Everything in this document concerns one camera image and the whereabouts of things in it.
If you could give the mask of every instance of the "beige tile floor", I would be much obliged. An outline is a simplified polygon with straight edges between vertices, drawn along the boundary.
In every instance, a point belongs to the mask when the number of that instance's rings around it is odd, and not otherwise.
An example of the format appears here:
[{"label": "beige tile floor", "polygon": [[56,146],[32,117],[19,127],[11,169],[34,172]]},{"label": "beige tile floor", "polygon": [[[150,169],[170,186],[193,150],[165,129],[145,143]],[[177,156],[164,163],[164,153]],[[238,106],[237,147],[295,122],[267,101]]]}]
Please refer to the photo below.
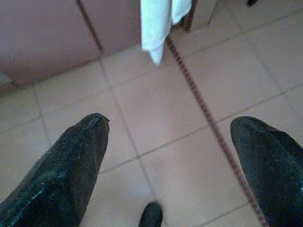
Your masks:
[{"label": "beige tile floor", "polygon": [[[303,145],[303,3],[219,0],[209,27],[171,34],[235,153],[229,124],[258,117]],[[0,98],[0,201],[86,114],[110,119],[83,227],[135,227],[159,200],[163,227],[258,227],[198,105],[165,50],[140,46]]]}]

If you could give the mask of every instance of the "black object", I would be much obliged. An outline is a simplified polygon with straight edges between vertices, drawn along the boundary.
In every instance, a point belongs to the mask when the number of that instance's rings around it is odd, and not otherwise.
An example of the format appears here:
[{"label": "black object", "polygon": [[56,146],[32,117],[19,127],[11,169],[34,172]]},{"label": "black object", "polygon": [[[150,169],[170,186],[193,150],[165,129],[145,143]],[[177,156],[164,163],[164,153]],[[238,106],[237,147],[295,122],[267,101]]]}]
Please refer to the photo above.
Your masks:
[{"label": "black object", "polygon": [[143,211],[139,227],[160,227],[162,219],[163,211],[161,205],[157,202],[150,202]]},{"label": "black object", "polygon": [[287,133],[253,117],[231,123],[245,177],[271,227],[303,226],[303,149]]},{"label": "black object", "polygon": [[0,204],[0,227],[78,226],[107,148],[108,122],[94,113],[67,129]]},{"label": "black object", "polygon": [[258,0],[248,0],[247,6],[251,7],[251,6],[253,6],[254,4],[256,4],[257,1],[258,1]]}]

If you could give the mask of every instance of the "white towel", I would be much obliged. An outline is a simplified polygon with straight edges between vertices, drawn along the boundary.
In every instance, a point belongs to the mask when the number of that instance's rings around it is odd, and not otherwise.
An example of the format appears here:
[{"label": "white towel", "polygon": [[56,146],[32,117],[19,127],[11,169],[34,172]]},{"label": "white towel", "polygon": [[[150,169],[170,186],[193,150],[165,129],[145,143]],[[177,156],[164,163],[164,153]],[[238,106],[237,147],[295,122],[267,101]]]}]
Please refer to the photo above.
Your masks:
[{"label": "white towel", "polygon": [[159,65],[171,24],[178,23],[191,8],[191,0],[141,0],[142,50]]}]

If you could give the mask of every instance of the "floor tile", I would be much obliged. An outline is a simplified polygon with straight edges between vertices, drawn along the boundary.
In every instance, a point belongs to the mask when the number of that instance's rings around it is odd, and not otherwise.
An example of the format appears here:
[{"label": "floor tile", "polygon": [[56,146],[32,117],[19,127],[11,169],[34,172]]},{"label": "floor tile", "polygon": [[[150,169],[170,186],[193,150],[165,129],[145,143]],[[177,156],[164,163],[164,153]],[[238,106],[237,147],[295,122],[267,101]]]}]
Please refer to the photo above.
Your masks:
[{"label": "floor tile", "polygon": [[177,65],[114,89],[139,153],[206,125]]},{"label": "floor tile", "polygon": [[108,146],[100,170],[114,167],[135,157],[136,154],[126,134],[121,115],[109,91],[101,92],[97,96],[46,116],[45,124],[51,142],[54,143],[68,127],[77,123],[85,115],[95,112],[105,115],[110,120]]},{"label": "floor tile", "polygon": [[185,62],[216,120],[279,92],[242,38],[187,57]]},{"label": "floor tile", "polygon": [[171,227],[196,226],[247,202],[209,128],[142,161]]},{"label": "floor tile", "polygon": [[247,7],[247,0],[227,0],[227,7],[243,31],[248,31],[302,7],[297,0],[259,0]]},{"label": "floor tile", "polygon": [[302,21],[303,13],[249,34],[258,57],[272,71],[283,91],[303,83]]},{"label": "floor tile", "polygon": [[31,87],[0,97],[0,132],[39,116]]},{"label": "floor tile", "polygon": [[303,122],[303,85],[293,91],[287,92],[286,95],[288,101],[290,102],[290,105],[294,108],[294,111],[300,117],[300,120]]},{"label": "floor tile", "polygon": [[152,200],[138,161],[132,161],[98,176],[81,226],[136,227]]},{"label": "floor tile", "polygon": [[48,148],[40,119],[1,134],[0,202],[15,189]]},{"label": "floor tile", "polygon": [[89,63],[34,86],[43,114],[71,105],[107,88],[98,61]]},{"label": "floor tile", "polygon": [[225,137],[229,148],[235,155],[238,164],[240,164],[240,162],[232,143],[230,124],[233,119],[240,116],[256,117],[279,130],[287,132],[301,146],[303,146],[303,124],[296,119],[296,116],[289,107],[285,97],[278,96],[218,123],[220,131]]},{"label": "floor tile", "polygon": [[187,56],[227,39],[238,32],[239,30],[228,15],[223,2],[219,0],[209,25],[190,32],[184,31],[183,28],[175,29],[171,31],[170,36],[181,55]]},{"label": "floor tile", "polygon": [[120,52],[101,59],[109,83],[112,86],[124,83],[128,80],[144,76],[167,65],[174,63],[168,47],[164,45],[164,53],[161,64],[156,66],[149,54],[141,50],[141,46],[132,46]]},{"label": "floor tile", "polygon": [[203,227],[261,227],[259,220],[248,204]]}]

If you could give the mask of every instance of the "cabinet door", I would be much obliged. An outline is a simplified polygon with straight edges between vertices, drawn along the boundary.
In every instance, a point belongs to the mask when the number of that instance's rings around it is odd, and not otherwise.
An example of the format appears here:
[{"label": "cabinet door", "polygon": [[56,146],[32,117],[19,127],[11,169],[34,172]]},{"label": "cabinet door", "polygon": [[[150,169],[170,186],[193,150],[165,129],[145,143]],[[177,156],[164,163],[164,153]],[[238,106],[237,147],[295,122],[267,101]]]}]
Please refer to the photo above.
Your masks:
[{"label": "cabinet door", "polygon": [[75,0],[2,0],[0,70],[23,85],[98,58]]},{"label": "cabinet door", "polygon": [[140,42],[140,0],[82,0],[105,53]]}]

